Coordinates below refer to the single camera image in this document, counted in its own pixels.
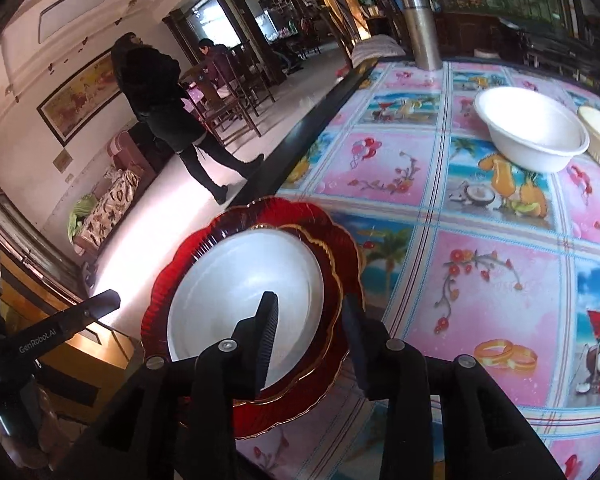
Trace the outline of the slim steel thermos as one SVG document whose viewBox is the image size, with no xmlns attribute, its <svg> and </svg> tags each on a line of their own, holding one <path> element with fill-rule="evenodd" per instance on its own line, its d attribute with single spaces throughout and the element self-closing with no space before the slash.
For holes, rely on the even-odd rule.
<svg viewBox="0 0 600 480">
<path fill-rule="evenodd" d="M 416 66 L 426 72 L 441 70 L 437 29 L 429 0 L 403 0 L 403 5 Z"/>
</svg>

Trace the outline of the red scalloped plate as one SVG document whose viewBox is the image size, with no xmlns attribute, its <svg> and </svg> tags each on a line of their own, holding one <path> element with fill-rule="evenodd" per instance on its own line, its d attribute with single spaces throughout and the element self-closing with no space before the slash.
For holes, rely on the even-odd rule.
<svg viewBox="0 0 600 480">
<path fill-rule="evenodd" d="M 274 348 L 261 392 L 234 404 L 238 439 L 306 414 L 334 383 L 347 354 L 343 300 L 364 298 L 352 236 L 309 202 L 270 196 L 227 209 L 176 250 L 140 322 L 147 354 L 187 359 L 230 336 L 265 292 L 278 299 Z"/>
</svg>

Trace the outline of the seated person in red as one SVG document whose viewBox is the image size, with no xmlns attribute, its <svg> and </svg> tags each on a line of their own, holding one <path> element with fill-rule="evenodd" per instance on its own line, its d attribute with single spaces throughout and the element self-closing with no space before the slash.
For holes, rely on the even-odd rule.
<svg viewBox="0 0 600 480">
<path fill-rule="evenodd" d="M 198 41 L 198 48 L 204 56 L 207 74 L 215 88 L 225 86 L 237 89 L 244 82 L 244 69 L 239 58 L 224 44 L 215 44 L 211 39 Z"/>
</svg>

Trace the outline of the white foam bowl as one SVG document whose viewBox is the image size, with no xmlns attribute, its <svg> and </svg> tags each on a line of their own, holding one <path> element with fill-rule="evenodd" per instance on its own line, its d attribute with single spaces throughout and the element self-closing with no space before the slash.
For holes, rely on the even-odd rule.
<svg viewBox="0 0 600 480">
<path fill-rule="evenodd" d="M 556 174 L 590 146 L 577 115 L 539 92 L 515 87 L 482 90 L 475 96 L 474 109 L 496 149 L 525 170 Z"/>
<path fill-rule="evenodd" d="M 324 321 L 328 252 L 292 229 L 252 229 L 214 245 L 187 270 L 166 321 L 171 360 L 199 356 L 251 318 L 265 292 L 278 297 L 278 323 L 265 385 L 283 387 L 311 368 Z"/>
</svg>

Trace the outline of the person in black clothes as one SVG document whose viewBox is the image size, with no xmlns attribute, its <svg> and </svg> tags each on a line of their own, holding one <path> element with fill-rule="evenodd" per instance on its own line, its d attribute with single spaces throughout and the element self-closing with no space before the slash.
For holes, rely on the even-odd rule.
<svg viewBox="0 0 600 480">
<path fill-rule="evenodd" d="M 213 196 L 226 202 L 228 187 L 216 184 L 201 165 L 198 151 L 247 179 L 262 165 L 264 156 L 243 162 L 230 154 L 209 130 L 186 108 L 188 93 L 180 85 L 178 60 L 144 44 L 127 32 L 111 49 L 114 76 L 139 122 L 148 125 L 154 136 L 166 142 L 183 162 L 189 174 Z"/>
</svg>

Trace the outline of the floral pink tablecloth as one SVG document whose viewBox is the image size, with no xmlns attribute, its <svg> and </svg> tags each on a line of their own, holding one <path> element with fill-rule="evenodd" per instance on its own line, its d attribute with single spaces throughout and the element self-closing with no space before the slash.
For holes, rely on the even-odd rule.
<svg viewBox="0 0 600 480">
<path fill-rule="evenodd" d="M 279 194 L 316 203 L 358 245 L 366 309 L 420 352 L 475 358 L 569 479 L 600 473 L 600 166 L 507 160 L 482 90 L 600 110 L 580 84 L 504 63 L 426 73 L 378 61 Z"/>
</svg>

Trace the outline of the framed landscape painting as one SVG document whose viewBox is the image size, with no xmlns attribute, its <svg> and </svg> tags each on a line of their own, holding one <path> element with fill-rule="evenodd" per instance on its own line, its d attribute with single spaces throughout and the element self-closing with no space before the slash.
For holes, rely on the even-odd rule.
<svg viewBox="0 0 600 480">
<path fill-rule="evenodd" d="M 64 148 L 120 93 L 107 50 L 66 79 L 36 110 Z"/>
</svg>

